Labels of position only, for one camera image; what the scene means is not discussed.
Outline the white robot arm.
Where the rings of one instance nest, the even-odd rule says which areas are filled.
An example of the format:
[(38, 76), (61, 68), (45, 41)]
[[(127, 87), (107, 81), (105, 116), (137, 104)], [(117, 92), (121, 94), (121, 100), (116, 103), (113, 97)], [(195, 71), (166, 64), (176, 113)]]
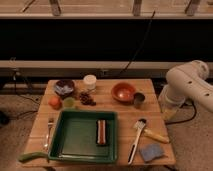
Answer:
[(163, 119), (169, 121), (187, 98), (213, 112), (213, 85), (206, 82), (208, 76), (209, 67), (200, 60), (171, 68), (158, 97)]

